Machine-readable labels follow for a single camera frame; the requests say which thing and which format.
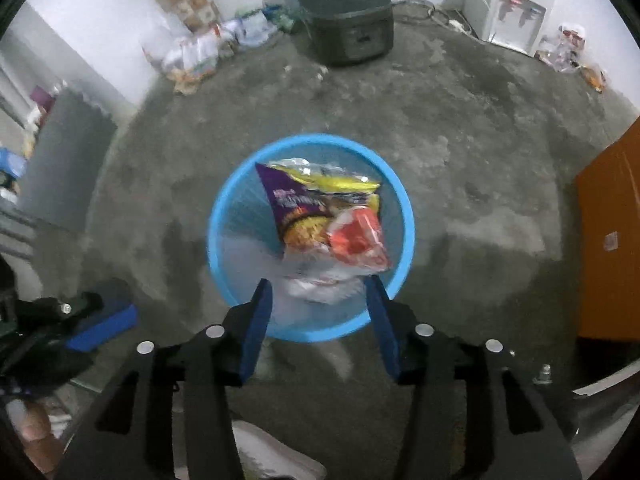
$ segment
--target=metal bolt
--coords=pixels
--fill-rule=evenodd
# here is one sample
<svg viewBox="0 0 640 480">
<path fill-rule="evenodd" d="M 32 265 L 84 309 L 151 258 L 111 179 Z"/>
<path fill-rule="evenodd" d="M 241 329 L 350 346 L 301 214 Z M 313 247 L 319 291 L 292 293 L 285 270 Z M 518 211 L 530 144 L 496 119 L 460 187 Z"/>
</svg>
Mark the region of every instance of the metal bolt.
<svg viewBox="0 0 640 480">
<path fill-rule="evenodd" d="M 433 326 L 426 323 L 420 323 L 415 326 L 415 333 L 417 333 L 417 335 L 421 335 L 422 337 L 430 337 L 434 332 L 435 330 L 433 329 Z"/>
<path fill-rule="evenodd" d="M 205 330 L 204 333 L 207 335 L 207 337 L 216 339 L 225 335 L 225 327 L 223 327 L 222 325 L 211 325 Z"/>
<path fill-rule="evenodd" d="M 504 348 L 504 346 L 502 346 L 502 343 L 497 339 L 487 340 L 487 342 L 484 343 L 484 346 L 489 352 L 493 352 L 494 354 L 499 354 L 500 352 L 502 352 L 502 349 Z"/>
<path fill-rule="evenodd" d="M 155 345 L 151 341 L 143 341 L 138 345 L 138 348 L 136 348 L 136 351 L 139 354 L 144 355 L 152 352 L 154 348 L 155 348 Z"/>
<path fill-rule="evenodd" d="M 549 384 L 551 382 L 551 365 L 543 365 L 533 382 L 536 384 Z"/>
</svg>

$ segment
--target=snack bag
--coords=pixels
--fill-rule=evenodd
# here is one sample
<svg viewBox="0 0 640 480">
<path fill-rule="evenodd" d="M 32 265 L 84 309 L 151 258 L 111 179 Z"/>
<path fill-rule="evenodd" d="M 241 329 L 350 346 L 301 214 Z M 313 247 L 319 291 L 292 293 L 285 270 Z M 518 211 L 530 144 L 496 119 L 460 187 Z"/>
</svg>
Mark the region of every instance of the snack bag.
<svg viewBox="0 0 640 480">
<path fill-rule="evenodd" d="M 337 303 L 363 290 L 361 276 L 388 269 L 380 183 L 299 158 L 256 164 L 256 170 L 284 244 L 290 295 Z"/>
</svg>

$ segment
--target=blue trash bin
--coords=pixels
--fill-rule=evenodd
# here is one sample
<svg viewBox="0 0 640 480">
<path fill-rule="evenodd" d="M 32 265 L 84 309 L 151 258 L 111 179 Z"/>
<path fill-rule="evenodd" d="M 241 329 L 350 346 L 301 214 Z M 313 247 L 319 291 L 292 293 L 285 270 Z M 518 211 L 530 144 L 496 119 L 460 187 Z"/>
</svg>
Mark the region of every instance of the blue trash bin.
<svg viewBox="0 0 640 480">
<path fill-rule="evenodd" d="M 380 278 L 390 298 L 398 293 L 414 256 L 415 224 L 409 197 L 379 155 L 357 142 L 328 134 L 302 134 L 268 144 L 233 172 L 211 213 L 209 267 L 230 306 L 249 301 L 261 278 L 275 282 L 268 335 L 297 342 L 336 339 L 369 322 L 364 295 L 332 305 L 303 301 L 285 297 L 273 275 L 282 257 L 282 244 L 255 163 L 293 157 L 337 164 L 380 180 L 380 216 L 392 264 Z"/>
</svg>

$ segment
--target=orange cardboard box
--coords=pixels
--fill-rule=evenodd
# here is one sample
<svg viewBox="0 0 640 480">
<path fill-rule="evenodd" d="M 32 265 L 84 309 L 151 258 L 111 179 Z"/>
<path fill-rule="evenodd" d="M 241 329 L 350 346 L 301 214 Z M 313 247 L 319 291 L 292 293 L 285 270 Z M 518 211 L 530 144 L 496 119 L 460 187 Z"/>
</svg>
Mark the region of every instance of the orange cardboard box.
<svg viewBox="0 0 640 480">
<path fill-rule="evenodd" d="M 640 340 L 640 118 L 575 181 L 582 211 L 578 335 Z"/>
</svg>

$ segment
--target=concrete floor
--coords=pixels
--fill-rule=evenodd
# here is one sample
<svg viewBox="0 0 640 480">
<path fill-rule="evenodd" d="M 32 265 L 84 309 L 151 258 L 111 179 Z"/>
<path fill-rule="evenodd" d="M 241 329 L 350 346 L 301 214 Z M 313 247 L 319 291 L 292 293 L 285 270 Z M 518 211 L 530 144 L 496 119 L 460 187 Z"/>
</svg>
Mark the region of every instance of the concrete floor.
<svg viewBox="0 0 640 480">
<path fill-rule="evenodd" d="M 383 59 L 327 73 L 303 38 L 285 37 L 224 62 L 196 95 L 158 83 L 112 146 L 86 236 L 48 232 L 36 256 L 48 293 L 111 276 L 135 291 L 141 326 L 108 344 L 87 380 L 104 384 L 142 338 L 177 342 L 223 318 L 206 261 L 218 189 L 265 143 L 331 132 L 376 150 L 412 200 L 417 247 L 399 299 L 450 335 L 500 339 L 531 374 L 551 363 L 558 381 L 580 383 L 572 183 L 637 114 L 579 75 L 437 24 L 395 33 Z M 331 478 L 386 479 L 409 394 L 390 384 L 368 327 L 322 344 L 268 341 L 230 405 Z"/>
</svg>

